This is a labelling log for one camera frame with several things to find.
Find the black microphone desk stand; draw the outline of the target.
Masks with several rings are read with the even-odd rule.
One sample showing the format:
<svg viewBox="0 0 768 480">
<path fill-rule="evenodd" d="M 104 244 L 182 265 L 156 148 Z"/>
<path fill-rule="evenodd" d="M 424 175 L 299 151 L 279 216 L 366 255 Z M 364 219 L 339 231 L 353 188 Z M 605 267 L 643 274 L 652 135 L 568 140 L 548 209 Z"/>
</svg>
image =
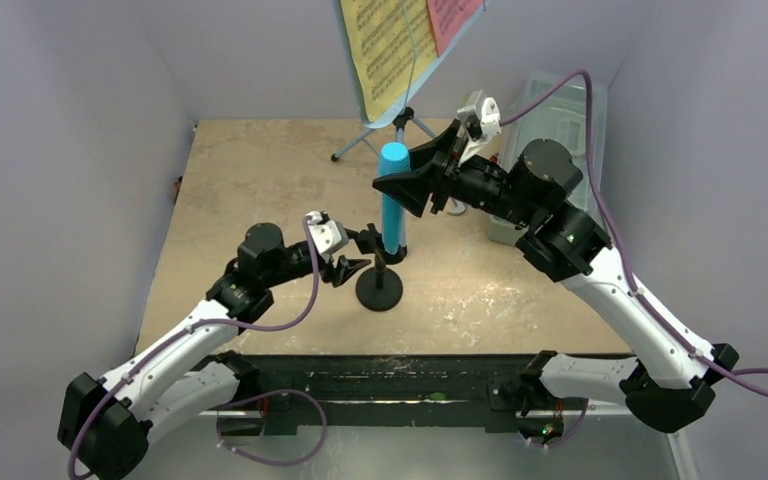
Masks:
<svg viewBox="0 0 768 480">
<path fill-rule="evenodd" d="M 394 308 L 401 301 L 404 288 L 401 277 L 390 268 L 390 264 L 392 261 L 401 262 L 404 256 L 400 252 L 388 253 L 379 231 L 378 250 L 375 253 L 362 254 L 371 254 L 373 265 L 363 271 L 357 279 L 355 294 L 358 301 L 364 308 L 374 312 L 384 312 Z"/>
</svg>

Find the light blue music stand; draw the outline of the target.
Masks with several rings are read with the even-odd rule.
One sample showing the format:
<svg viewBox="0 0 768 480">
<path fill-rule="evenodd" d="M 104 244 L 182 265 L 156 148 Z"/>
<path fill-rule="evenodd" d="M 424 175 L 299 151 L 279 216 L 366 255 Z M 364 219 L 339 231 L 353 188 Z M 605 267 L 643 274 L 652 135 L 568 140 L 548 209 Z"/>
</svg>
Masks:
<svg viewBox="0 0 768 480">
<path fill-rule="evenodd" d="M 335 1 L 341 40 L 364 131 L 331 155 L 336 162 L 368 137 L 392 127 L 404 140 L 412 123 L 435 133 L 416 117 L 412 98 L 486 12 L 486 1 Z"/>
</svg>

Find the yellow sheet music page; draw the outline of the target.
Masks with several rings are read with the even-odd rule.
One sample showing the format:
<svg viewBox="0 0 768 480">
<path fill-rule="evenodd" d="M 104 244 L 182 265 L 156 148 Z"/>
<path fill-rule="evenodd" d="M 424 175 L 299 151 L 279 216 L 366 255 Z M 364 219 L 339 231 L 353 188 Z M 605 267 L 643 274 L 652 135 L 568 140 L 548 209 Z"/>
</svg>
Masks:
<svg viewBox="0 0 768 480">
<path fill-rule="evenodd" d="M 388 122 L 419 88 L 437 60 L 425 1 L 337 3 L 359 88 L 362 119 Z"/>
</svg>

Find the pink sheet music page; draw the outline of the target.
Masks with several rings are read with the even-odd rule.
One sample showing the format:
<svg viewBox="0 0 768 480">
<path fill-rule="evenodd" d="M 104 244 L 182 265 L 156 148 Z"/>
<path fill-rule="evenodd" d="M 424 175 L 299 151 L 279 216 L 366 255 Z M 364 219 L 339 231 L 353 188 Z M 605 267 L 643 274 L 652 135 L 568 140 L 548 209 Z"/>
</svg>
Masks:
<svg viewBox="0 0 768 480">
<path fill-rule="evenodd" d="M 486 9 L 483 0 L 427 0 L 437 55 L 442 57 L 467 23 Z"/>
</svg>

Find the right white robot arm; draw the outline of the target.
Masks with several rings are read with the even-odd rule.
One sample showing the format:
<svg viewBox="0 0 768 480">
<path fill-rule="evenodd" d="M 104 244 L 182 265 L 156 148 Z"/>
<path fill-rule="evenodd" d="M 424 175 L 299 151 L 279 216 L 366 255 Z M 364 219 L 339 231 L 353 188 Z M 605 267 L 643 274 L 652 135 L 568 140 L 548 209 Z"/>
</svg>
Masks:
<svg viewBox="0 0 768 480">
<path fill-rule="evenodd" d="M 738 360 L 729 344 L 695 334 L 622 268 L 606 230 L 570 194 L 582 172 L 569 151 L 535 139 L 514 165 L 481 156 L 461 160 L 467 137 L 458 121 L 413 148 L 407 172 L 382 175 L 372 185 L 414 216 L 456 199 L 522 230 L 517 249 L 535 269 L 591 307 L 630 347 L 605 359 L 540 352 L 525 368 L 514 396 L 524 411 L 577 397 L 625 406 L 643 424 L 673 433 L 703 417 L 715 384 Z"/>
</svg>

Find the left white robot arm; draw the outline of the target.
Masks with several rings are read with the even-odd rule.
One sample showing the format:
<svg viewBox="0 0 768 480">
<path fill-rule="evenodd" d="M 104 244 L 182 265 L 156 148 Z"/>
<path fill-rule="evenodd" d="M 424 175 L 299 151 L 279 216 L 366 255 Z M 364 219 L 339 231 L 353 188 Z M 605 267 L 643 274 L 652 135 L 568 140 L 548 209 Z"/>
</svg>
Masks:
<svg viewBox="0 0 768 480">
<path fill-rule="evenodd" d="M 123 479 L 154 443 L 200 413 L 267 398 L 258 369 L 217 348 L 245 331 L 268 331 L 257 322 L 274 303 L 273 287 L 312 276 L 304 310 L 273 329 L 298 325 L 321 284 L 343 285 L 381 246 L 374 225 L 347 229 L 323 211 L 305 215 L 302 229 L 304 240 L 288 245 L 279 226 L 253 225 L 219 279 L 172 330 L 122 365 L 69 383 L 57 439 L 69 451 L 70 478 Z"/>
</svg>

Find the clear plastic storage box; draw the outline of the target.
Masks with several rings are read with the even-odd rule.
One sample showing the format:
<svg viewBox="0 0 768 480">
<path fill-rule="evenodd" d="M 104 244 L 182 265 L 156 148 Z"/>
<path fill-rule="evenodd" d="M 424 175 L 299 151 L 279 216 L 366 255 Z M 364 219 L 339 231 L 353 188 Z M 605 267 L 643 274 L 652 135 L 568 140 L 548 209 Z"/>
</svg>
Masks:
<svg viewBox="0 0 768 480">
<path fill-rule="evenodd" d="M 592 85 L 592 110 L 588 111 L 583 78 L 576 75 L 566 83 L 562 79 L 560 74 L 539 71 L 527 77 L 522 94 L 511 107 L 513 113 L 534 103 L 554 85 L 559 88 L 505 128 L 498 163 L 506 171 L 523 164 L 536 174 L 559 177 L 568 203 L 603 227 L 605 221 L 590 182 L 601 184 L 608 89 L 600 82 Z"/>
</svg>

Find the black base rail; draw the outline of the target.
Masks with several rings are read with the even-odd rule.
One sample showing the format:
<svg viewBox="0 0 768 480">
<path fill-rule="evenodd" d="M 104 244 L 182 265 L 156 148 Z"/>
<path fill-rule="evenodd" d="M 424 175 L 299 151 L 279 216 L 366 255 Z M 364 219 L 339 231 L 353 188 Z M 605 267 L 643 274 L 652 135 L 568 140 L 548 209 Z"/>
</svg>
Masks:
<svg viewBox="0 0 768 480">
<path fill-rule="evenodd" d="M 223 363 L 241 375 L 232 398 L 268 393 L 238 406 L 249 426 L 234 436 L 294 435 L 301 427 L 480 428 L 532 433 L 563 412 L 591 403 L 552 400 L 526 374 L 531 354 L 242 355 L 213 354 L 194 371 Z"/>
</svg>

